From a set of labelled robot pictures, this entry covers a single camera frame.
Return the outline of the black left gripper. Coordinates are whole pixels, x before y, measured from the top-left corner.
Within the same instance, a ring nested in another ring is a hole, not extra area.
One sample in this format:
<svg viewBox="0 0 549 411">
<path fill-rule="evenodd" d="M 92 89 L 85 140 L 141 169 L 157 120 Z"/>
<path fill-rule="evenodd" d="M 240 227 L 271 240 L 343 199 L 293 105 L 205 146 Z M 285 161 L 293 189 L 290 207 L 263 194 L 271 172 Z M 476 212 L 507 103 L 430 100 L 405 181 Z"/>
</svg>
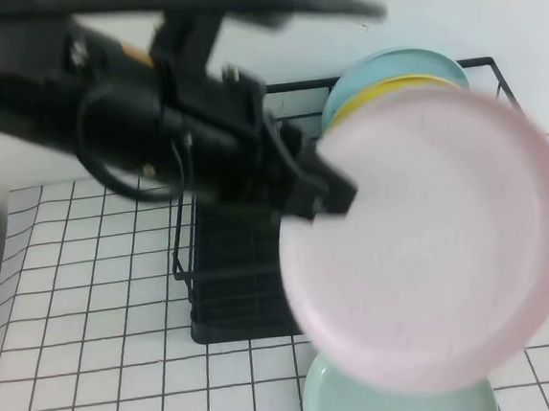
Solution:
<svg viewBox="0 0 549 411">
<path fill-rule="evenodd" d="M 172 196 L 246 216 L 314 220 L 345 216 L 357 185 L 317 152 L 295 125 L 278 125 L 263 107 L 264 86 L 203 75 L 165 74 L 159 81 L 161 132 L 171 161 L 164 170 Z"/>
</svg>

